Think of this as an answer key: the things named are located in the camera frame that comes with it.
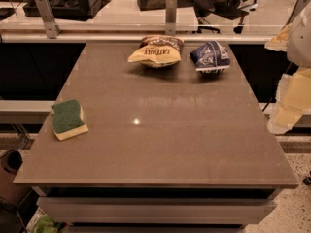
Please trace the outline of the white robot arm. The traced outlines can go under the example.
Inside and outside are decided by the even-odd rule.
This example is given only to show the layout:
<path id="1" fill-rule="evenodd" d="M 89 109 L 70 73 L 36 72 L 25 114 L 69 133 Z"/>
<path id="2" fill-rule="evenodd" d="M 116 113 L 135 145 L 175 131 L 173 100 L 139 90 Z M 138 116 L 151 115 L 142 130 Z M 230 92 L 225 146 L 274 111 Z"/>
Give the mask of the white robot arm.
<path id="1" fill-rule="evenodd" d="M 270 39 L 265 47 L 269 50 L 284 51 L 288 60 L 298 66 L 292 75 L 282 75 L 275 95 L 276 102 L 267 123 L 271 133 L 284 134 L 311 109 L 310 9 L 303 9 L 294 21 Z"/>

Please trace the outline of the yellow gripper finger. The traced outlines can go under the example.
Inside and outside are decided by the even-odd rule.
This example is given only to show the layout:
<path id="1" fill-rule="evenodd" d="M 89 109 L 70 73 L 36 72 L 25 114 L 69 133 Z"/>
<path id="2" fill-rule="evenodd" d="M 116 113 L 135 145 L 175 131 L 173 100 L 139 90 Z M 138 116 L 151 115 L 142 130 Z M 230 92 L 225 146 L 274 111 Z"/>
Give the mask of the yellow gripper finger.
<path id="1" fill-rule="evenodd" d="M 284 134 L 310 109 L 311 68 L 299 68 L 293 75 L 284 74 L 277 87 L 276 104 L 267 128 L 273 134 Z"/>
<path id="2" fill-rule="evenodd" d="M 264 47 L 268 50 L 286 51 L 291 27 L 291 24 L 286 25 L 276 36 L 267 41 Z"/>

